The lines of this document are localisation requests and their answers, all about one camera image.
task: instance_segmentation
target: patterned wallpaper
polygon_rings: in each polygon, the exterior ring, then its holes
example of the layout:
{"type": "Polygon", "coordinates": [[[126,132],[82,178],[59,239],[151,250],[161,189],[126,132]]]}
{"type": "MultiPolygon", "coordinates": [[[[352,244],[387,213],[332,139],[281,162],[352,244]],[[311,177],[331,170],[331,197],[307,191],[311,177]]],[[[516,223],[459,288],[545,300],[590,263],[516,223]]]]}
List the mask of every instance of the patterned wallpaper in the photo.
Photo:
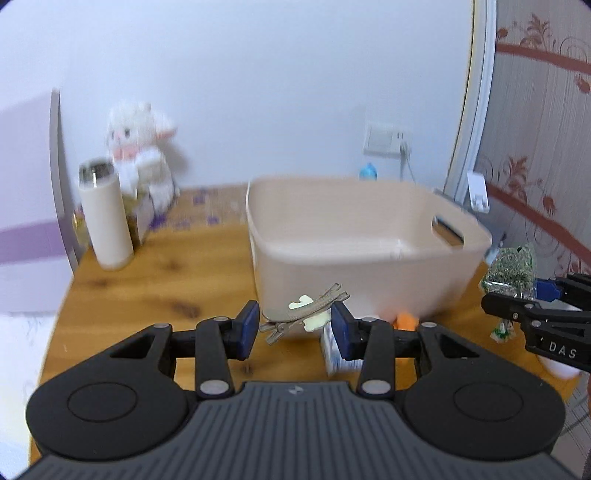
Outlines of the patterned wallpaper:
{"type": "Polygon", "coordinates": [[[495,68],[476,169],[510,244],[538,274],[591,273],[591,9],[498,0],[495,68]]]}

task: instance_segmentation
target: orange object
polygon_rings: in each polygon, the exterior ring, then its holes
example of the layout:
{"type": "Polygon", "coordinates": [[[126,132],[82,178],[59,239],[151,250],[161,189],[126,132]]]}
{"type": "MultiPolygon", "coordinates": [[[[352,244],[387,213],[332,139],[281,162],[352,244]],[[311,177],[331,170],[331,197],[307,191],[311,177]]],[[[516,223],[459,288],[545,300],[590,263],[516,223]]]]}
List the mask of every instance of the orange object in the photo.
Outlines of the orange object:
{"type": "Polygon", "coordinates": [[[407,312],[399,313],[394,321],[394,328],[397,328],[398,330],[409,330],[410,332],[413,332],[417,327],[418,318],[407,312]]]}

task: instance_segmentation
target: gray ribbed surface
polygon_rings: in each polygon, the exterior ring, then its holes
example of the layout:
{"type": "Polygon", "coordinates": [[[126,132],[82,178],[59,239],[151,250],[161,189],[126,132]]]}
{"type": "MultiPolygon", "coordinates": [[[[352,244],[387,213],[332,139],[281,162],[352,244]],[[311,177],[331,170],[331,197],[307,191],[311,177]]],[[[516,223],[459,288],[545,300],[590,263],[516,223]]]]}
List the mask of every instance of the gray ribbed surface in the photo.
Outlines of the gray ribbed surface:
{"type": "Polygon", "coordinates": [[[46,457],[23,480],[564,480],[547,455],[507,463],[464,460],[419,439],[383,402],[345,382],[247,383],[234,398],[204,402],[161,447],[111,463],[46,457]]]}

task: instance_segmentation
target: green packet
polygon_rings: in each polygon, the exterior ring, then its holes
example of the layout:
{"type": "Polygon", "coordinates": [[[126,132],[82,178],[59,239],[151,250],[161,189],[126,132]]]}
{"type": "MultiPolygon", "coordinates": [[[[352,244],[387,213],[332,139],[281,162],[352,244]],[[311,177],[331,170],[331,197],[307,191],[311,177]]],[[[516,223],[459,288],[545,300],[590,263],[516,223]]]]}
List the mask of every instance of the green packet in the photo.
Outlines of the green packet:
{"type": "Polygon", "coordinates": [[[480,281],[484,293],[501,293],[518,299],[535,300],[537,289],[534,247],[501,248],[480,281]]]}

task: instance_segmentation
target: metal bottle cap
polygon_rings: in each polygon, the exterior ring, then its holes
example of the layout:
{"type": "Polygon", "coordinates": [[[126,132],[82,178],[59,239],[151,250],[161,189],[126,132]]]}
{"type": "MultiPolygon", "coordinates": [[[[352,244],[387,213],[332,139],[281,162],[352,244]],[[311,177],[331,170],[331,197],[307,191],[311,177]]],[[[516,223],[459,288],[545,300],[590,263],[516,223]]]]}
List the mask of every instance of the metal bottle cap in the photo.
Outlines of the metal bottle cap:
{"type": "Polygon", "coordinates": [[[96,187],[101,180],[108,179],[114,174],[115,167],[108,159],[96,158],[80,165],[80,185],[96,187]]]}

